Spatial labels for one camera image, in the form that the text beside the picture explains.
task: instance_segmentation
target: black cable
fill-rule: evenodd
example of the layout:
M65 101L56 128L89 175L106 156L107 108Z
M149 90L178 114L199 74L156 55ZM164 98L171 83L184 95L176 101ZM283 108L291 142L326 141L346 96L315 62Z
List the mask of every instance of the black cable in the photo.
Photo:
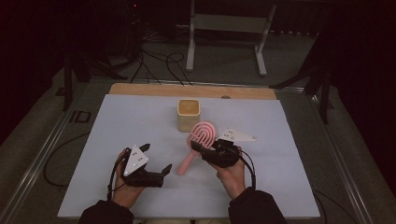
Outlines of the black cable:
M254 173L254 171L251 169L250 165L248 164L248 162L241 156L239 155L239 159L246 165L246 167L248 168L248 170L250 171L250 175L251 175L251 187L253 187L253 189L256 189L256 174Z
M317 189L315 189L315 188L313 189L313 191L316 192L316 193L318 193L318 194L320 194L320 195L322 195L323 197L327 198L327 199L330 200L332 203L334 203L335 205L337 205L338 207L340 207L340 208L352 219L352 221L353 221L354 223L359 224L359 222L358 222L352 215L350 215L350 214L348 213L348 211L347 211L341 204L339 204L338 202L336 202L335 200L333 200L331 197L327 196L326 194L324 194L323 192L321 192L321 191L319 191L319 190L317 190Z
M123 185L119 186L118 188L113 189L113 179L114 179L114 174L116 173L117 167L119 166L120 162L122 162L123 159L126 158L126 155L122 155L121 157L119 157L116 162L114 163L114 167L113 167L113 171L111 172L111 177L110 177L110 182L107 185L107 200L111 201L111 198L113 196L112 192L116 189L119 189L120 187L122 187Z
M175 52L175 53L171 53L171 54L169 54L169 55L164 55L164 54L161 54L161 53L156 53L156 52L148 51L148 50L145 50L145 49L142 49L142 51L143 51L144 53L146 53L147 55L151 56L152 58L157 59L157 60L159 60L159 61L161 61L161 62L166 63L166 68L168 69L169 73L170 73L174 78L176 78L176 79L178 80L178 82L180 82L181 85L184 86L184 83L180 80L180 78L177 77L177 75L176 75L175 73L172 72L171 68L169 67L169 63L175 63L175 64L177 64L177 66L179 67L181 73L183 74L183 77L186 78L186 80L187 80L187 81L189 82L189 84L192 86L192 83L191 83L190 80L187 78L186 74L185 74L184 71L183 71L183 68L182 68L181 65L179 64L180 62L182 62L182 61L184 60L184 54L182 54L182 53L180 53L180 52ZM176 59L174 59L174 58L172 57L173 55L180 55L180 56L181 56L181 59L176 60Z
M81 134L81 135L79 135L79 136L77 136L77 137L74 137L74 138L72 138L72 139L70 139L70 140L67 140L67 141L65 141L64 143L60 144L58 147L56 147L55 149L52 150L52 152L49 154L49 157L47 158L46 163L44 164L44 168L43 168L43 177L44 177L44 179L47 181L47 183L51 184L52 186L61 187L61 188L64 188L64 187L69 186L68 184L57 184L57 183L54 183L54 182L52 182L52 181L48 178L48 176L47 176L48 164L49 164L50 159L52 158L52 156L53 156L57 151L59 151L59 149L61 149L61 148L64 147L65 145L67 145L67 144L69 144L69 143L71 143L71 142L73 142L73 141L79 139L80 137L83 137L83 136L85 136L85 135L88 135L89 133L90 133L90 132L83 133L83 134Z
M138 74L139 71L140 71L140 68L141 68L142 65L143 65L143 54L140 52L139 56L140 56L140 59L139 59L139 61L140 61L139 67L137 67L137 69L136 69L136 71L134 72L134 75L132 76L131 81L130 81L129 83L133 83L133 82L134 82L134 79L136 78L137 74Z
M322 203L322 201L320 200L320 198L314 193L314 198L318 201L319 206L322 210L323 213L323 218L324 218L324 224L327 224L327 213L326 213L326 209L324 208L324 205Z
M151 73L151 71L149 70L149 67L148 67L145 63L142 63L142 64L145 66L145 68L146 68L146 70L147 70L146 79L148 80L148 84L149 84L149 74L150 74L150 75L151 75L152 77L154 77L154 79L157 80L157 82L161 85L161 81L160 81L158 78L156 78L156 77L154 76L154 74Z
M124 185L126 185L126 183L124 182L123 184L121 184L119 187L117 187L117 188L115 188L115 189L113 189L113 190L111 190L111 191L116 191L117 189L120 189L120 188L122 188Z
M247 155L247 157L249 158L250 163L251 163L251 166L252 166L252 168L253 168L254 175L255 175L255 174L256 174L256 170L254 169L253 160L249 157L249 155L248 155L245 151L242 151L242 150L241 150L241 152L244 153L245 155Z
M226 149L227 149L229 152L231 152L231 153L233 153L233 154L235 154L235 155L238 155L239 160L241 160L241 161L246 165L246 167L247 167L248 170L250 171L250 176L251 176L251 187L255 190L255 189L256 189L256 171L254 170L253 160L249 157L249 155L248 155L246 152L240 150L242 153L244 153L245 155L247 155L248 158L250 159L251 165L253 166L253 169L252 169L252 168L250 167L250 165L248 164L248 162L247 162L239 153L236 153L235 151L231 150L230 148L226 148Z
M152 58L155 58L155 59L157 59L157 60L160 60L160 61L162 61L162 62L165 62L165 63L166 63L166 67L167 67L168 71L171 73L171 75L172 75L175 79L177 79L177 81L178 81L182 86L184 86L183 81L181 81L181 79L178 78L178 77L170 70L170 67L169 67L168 61L167 61L167 60L168 60L168 56L163 55L163 54L159 54L159 53L155 53L155 52L149 52L149 51L146 51L146 50L143 50L143 49L142 49L142 51L143 51L144 53L146 53L147 55L151 56ZM161 58L159 58L159 57L157 57L157 56L154 56L153 54L158 54L158 55L161 55L161 56L163 56L163 57L166 57L166 60L163 60L163 59L161 59Z

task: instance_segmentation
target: metal frame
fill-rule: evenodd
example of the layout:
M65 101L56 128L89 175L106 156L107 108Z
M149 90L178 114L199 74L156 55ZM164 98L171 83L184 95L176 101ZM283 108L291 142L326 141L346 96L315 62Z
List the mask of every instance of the metal frame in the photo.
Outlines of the metal frame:
M200 83L201 85L212 85L216 86L216 84L212 83ZM218 84L219 86L239 86L239 87L257 87L257 88L267 88L265 86L248 86L248 85L223 85ZM302 94L303 88L293 88L287 87L282 90L274 90L275 92L287 92L293 94ZM78 89L76 92L77 98L79 98L83 93L82 89ZM316 119L321 125L323 132L330 144L330 152L332 154L332 158L335 162L335 166L339 172L339 175L344 183L344 187L346 188L346 192L349 196L349 200L354 207L357 218L361 224L373 224L373 220L371 215L368 212L368 209L361 197L359 188L356 182L353 180L352 174L349 172L347 168L347 164L343 159L341 151L336 144L335 139L332 136L332 132L329 128L323 123L320 114L318 112L318 99L316 96L307 95L306 96L309 103L311 104L312 110L316 115ZM76 101L71 104L71 108L74 107ZM41 173L44 162L47 157L50 155L51 151L54 149L59 137L61 136L64 126L71 116L72 109L64 112L61 117L58 119L55 127L53 128L51 134L49 135L46 143L41 148L40 152L37 154L35 160L32 162L30 167L27 169L25 175L23 176L20 184L12 195L11 199L8 201L6 208L0 214L0 223L10 223L12 219L18 214L20 208L22 207L27 195L29 194L31 188L33 187L36 179Z
M270 31L272 18L274 17L276 10L275 5L271 6L270 12L266 18L195 14L194 5L195 0L191 0L190 44L187 54L187 71L191 72L194 67L195 29L203 29L262 34L262 40L258 46L255 46L254 52L256 54L257 65L259 66L260 76L264 77L267 75L264 58L262 57L262 49Z

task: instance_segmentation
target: table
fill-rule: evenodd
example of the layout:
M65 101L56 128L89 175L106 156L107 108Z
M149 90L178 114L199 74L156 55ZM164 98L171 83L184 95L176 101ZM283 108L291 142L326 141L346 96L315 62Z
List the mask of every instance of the table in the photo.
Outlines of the table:
M58 217L79 217L106 198L114 160L125 147L151 143L148 171L171 173L161 189L148 188L132 210L138 218L223 218L228 198L216 171L199 158L183 176L176 174L189 152L176 126L177 100L198 98L201 119L219 128L233 125L257 136L246 148L256 166L257 188L271 193L287 218L319 217L318 207L280 102L272 90L258 88L115 84L106 96L64 197ZM250 180L247 174L247 186Z

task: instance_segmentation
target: pink object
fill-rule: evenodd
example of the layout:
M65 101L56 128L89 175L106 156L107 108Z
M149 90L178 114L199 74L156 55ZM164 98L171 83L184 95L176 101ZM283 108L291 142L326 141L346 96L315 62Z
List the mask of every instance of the pink object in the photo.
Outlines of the pink object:
M210 121L201 121L192 127L189 136L187 137L187 145L190 148L190 153L183 160L177 168L178 175L184 175L189 168L195 156L199 156L199 152L191 148L191 140L201 144L203 147L211 147L216 140L216 126Z

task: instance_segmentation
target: metal stand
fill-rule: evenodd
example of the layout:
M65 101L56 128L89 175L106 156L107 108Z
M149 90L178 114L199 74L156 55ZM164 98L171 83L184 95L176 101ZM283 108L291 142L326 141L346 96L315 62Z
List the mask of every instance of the metal stand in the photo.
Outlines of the metal stand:
M310 77L308 83L304 87L304 93L307 95L315 95L320 88L321 96L320 96L320 108L319 114L323 119L323 122L326 124L329 123L327 120L327 105L329 103L329 90L330 90L330 78L331 73L329 70L324 69L323 67L311 67L310 69L300 72L297 76L291 77L279 84L269 86L271 89L283 89L288 87L290 84L301 80L305 77Z
M64 55L64 92L62 93L64 96L64 111L66 111L73 102L73 71L79 81L88 82L91 78L86 65L99 69L104 74L114 79L127 79L127 77L118 75L82 53L66 52Z
M191 0L191 17L190 17L190 44L189 52L187 54L186 70L191 72L194 67L195 54L195 29L203 30L218 30L218 31L235 31L262 34L262 40L259 46L255 46L254 52L256 54L257 65L259 66L260 76L266 76L264 59L262 57L262 49L265 40L268 36L271 21L274 17L276 6L271 6L271 10L266 18L253 17L235 17L235 16L221 16L221 15L206 15L195 14L194 11L195 0Z

